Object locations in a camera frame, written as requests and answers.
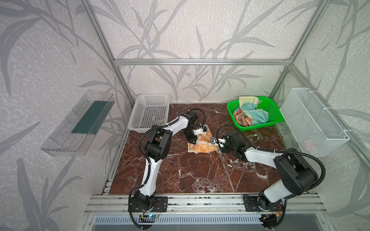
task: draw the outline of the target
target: transparent acrylic container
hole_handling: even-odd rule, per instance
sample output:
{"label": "transparent acrylic container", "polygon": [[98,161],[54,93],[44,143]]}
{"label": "transparent acrylic container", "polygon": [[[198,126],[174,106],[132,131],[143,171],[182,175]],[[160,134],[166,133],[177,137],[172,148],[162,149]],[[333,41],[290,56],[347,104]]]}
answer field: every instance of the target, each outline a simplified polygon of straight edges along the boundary
{"label": "transparent acrylic container", "polygon": [[305,153],[326,156],[349,140],[328,108],[308,88],[292,88],[280,111]]}
{"label": "transparent acrylic container", "polygon": [[[43,143],[41,150],[52,156],[84,156],[93,142],[97,131],[114,104],[112,93],[100,93],[87,90],[66,118]],[[90,128],[84,133],[73,132],[92,104],[96,101],[107,101]]]}

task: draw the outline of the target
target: green plastic basket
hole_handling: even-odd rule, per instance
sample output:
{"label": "green plastic basket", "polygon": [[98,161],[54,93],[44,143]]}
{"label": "green plastic basket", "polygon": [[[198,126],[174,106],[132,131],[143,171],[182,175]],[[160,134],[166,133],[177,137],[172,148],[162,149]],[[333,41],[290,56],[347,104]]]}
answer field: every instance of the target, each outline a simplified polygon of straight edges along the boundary
{"label": "green plastic basket", "polygon": [[239,100],[235,100],[235,101],[228,103],[228,110],[230,113],[230,117],[232,121],[234,122],[235,126],[237,126],[241,131],[248,131],[248,130],[257,129],[257,128],[264,128],[264,127],[272,126],[276,123],[280,123],[284,121],[284,117],[281,114],[279,108],[270,98],[265,97],[265,96],[260,96],[258,97],[258,99],[261,100],[261,103],[257,106],[257,108],[267,111],[269,113],[269,120],[267,121],[267,123],[252,125],[249,127],[242,127],[239,124],[237,124],[232,114],[239,107]]}

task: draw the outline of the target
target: wallpaper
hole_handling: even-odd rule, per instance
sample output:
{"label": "wallpaper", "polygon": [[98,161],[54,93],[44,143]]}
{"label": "wallpaper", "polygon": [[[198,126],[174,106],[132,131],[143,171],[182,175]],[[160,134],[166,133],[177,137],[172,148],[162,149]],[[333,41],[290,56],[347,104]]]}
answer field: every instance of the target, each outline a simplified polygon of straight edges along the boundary
{"label": "wallpaper", "polygon": [[[289,58],[318,2],[91,0],[116,59]],[[171,102],[227,102],[240,95],[266,95],[282,67],[189,65],[120,69],[133,97],[167,93]]]}
{"label": "wallpaper", "polygon": [[[369,3],[332,1],[294,63],[367,147],[370,147]],[[278,125],[278,129],[284,141],[294,143],[290,130],[284,125]],[[368,230],[369,169],[348,144],[320,159],[327,175],[316,190],[337,230]]]}
{"label": "wallpaper", "polygon": [[[131,107],[79,1],[0,1],[0,230],[75,230]],[[86,90],[115,104],[83,157],[40,150]]]}

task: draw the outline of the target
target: black mounting plate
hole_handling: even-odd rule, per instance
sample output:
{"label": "black mounting plate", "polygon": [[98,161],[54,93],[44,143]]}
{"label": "black mounting plate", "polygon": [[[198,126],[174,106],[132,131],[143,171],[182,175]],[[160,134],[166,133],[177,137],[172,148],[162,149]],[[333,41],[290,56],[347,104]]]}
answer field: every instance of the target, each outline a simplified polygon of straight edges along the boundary
{"label": "black mounting plate", "polygon": [[[131,197],[131,201],[132,201],[132,205],[130,206],[131,212],[141,213],[142,212],[142,210],[140,209],[141,206],[139,206],[137,200],[135,200],[134,197]],[[167,212],[168,197],[154,197],[154,204],[159,204],[160,206],[155,205],[152,208],[151,212],[160,212],[161,207],[162,207],[162,212]]]}
{"label": "black mounting plate", "polygon": [[262,210],[258,206],[258,196],[243,195],[243,201],[244,201],[244,207],[245,207],[245,211],[246,212],[261,212],[261,211],[271,212],[272,209],[275,212],[278,212],[280,208],[278,207],[277,204],[280,204],[281,206],[283,205],[282,201],[281,200],[278,200],[276,202],[277,204],[271,203],[271,205],[269,207],[269,210],[265,211],[265,210]]}

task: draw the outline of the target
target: teal mat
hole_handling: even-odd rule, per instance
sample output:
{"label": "teal mat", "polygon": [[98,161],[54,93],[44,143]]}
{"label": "teal mat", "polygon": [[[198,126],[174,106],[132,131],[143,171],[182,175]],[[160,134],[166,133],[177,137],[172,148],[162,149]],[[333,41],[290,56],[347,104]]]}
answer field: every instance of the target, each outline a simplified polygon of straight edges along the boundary
{"label": "teal mat", "polygon": [[114,101],[95,101],[74,127],[72,133],[96,135],[113,104]]}

